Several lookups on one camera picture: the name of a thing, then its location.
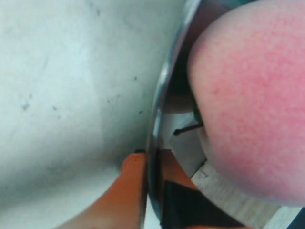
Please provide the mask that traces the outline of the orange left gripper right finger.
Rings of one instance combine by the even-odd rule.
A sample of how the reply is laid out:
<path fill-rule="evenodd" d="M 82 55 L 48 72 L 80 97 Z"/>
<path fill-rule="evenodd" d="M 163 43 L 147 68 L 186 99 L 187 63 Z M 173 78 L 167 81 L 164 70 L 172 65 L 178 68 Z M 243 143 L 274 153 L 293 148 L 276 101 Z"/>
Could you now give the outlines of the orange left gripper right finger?
<path fill-rule="evenodd" d="M 158 152 L 159 209 L 163 229 L 246 229 L 204 196 L 169 149 Z"/>

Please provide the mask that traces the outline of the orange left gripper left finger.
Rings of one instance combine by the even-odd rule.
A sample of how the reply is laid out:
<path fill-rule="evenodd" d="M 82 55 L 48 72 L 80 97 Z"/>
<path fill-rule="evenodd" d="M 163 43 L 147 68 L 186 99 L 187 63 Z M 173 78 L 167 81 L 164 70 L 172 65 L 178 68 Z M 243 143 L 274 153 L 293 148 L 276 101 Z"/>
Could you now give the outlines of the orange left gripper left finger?
<path fill-rule="evenodd" d="M 147 203 L 147 154 L 137 151 L 104 194 L 59 229 L 143 229 Z"/>

